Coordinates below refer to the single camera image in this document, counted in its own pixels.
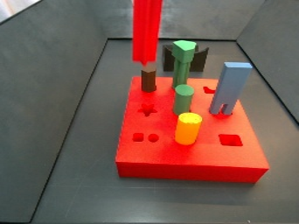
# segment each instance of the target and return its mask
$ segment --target red base block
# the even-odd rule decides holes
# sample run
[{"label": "red base block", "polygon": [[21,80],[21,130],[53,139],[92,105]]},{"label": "red base block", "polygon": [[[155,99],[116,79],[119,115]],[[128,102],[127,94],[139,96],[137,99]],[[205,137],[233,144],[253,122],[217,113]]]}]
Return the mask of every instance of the red base block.
[{"label": "red base block", "polygon": [[120,177],[256,183],[268,170],[255,131],[237,101],[232,115],[212,115],[216,80],[188,79],[195,89],[191,112],[203,117],[195,144],[173,141],[172,78],[156,78],[156,91],[141,91],[135,77],[116,152]]}]

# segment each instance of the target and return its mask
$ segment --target yellow cylinder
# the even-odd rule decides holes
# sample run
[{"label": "yellow cylinder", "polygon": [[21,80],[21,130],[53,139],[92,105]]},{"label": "yellow cylinder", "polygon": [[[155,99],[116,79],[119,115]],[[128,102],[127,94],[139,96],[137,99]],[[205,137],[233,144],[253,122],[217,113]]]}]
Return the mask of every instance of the yellow cylinder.
[{"label": "yellow cylinder", "polygon": [[175,142],[189,145],[195,143],[201,126],[201,117],[195,113],[181,113],[179,115]]}]

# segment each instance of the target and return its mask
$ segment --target green cylinder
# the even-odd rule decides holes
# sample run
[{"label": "green cylinder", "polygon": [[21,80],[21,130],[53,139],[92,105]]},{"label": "green cylinder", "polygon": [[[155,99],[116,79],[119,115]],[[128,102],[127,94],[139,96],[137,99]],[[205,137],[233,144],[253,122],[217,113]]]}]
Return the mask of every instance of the green cylinder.
[{"label": "green cylinder", "polygon": [[192,105],[192,95],[193,88],[191,86],[181,84],[175,88],[172,112],[176,115],[189,112]]}]

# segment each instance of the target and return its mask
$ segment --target blue block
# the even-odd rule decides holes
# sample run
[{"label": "blue block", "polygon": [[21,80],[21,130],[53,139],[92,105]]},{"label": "blue block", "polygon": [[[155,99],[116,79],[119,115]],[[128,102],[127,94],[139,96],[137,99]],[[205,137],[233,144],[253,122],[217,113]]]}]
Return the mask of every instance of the blue block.
[{"label": "blue block", "polygon": [[225,62],[219,77],[219,85],[209,105],[209,112],[216,115],[220,111],[231,115],[239,95],[245,86],[252,66],[245,62]]}]

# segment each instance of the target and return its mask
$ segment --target gray enclosure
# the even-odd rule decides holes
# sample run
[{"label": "gray enclosure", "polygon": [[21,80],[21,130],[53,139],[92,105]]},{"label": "gray enclosure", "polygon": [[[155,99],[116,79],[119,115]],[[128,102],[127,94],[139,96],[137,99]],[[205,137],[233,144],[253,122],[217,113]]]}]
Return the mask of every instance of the gray enclosure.
[{"label": "gray enclosure", "polygon": [[[212,48],[195,77],[217,78],[224,61],[248,61],[237,41],[296,119],[297,8],[295,0],[164,0],[160,30],[161,38],[231,40],[200,42]],[[297,222],[297,126],[257,73],[240,99],[269,160],[264,182],[117,178],[127,89],[140,71],[129,41],[108,41],[97,61],[108,38],[131,38],[131,14],[129,0],[43,0],[0,25],[0,222]]]},{"label": "gray enclosure", "polygon": [[265,1],[237,43],[299,122],[299,1]]}]

